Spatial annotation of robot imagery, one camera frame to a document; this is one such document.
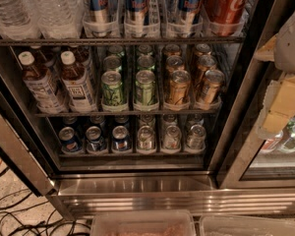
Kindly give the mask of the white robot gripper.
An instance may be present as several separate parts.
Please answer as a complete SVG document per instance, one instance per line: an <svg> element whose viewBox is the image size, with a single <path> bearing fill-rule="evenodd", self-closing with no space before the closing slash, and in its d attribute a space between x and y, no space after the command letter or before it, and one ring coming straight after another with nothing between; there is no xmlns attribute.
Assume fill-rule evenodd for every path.
<svg viewBox="0 0 295 236"><path fill-rule="evenodd" d="M286 73L295 74L295 11L276 34L259 48L254 58L273 62ZM257 120L260 139L276 136L295 115L295 75L271 81L265 91L263 108Z"/></svg>

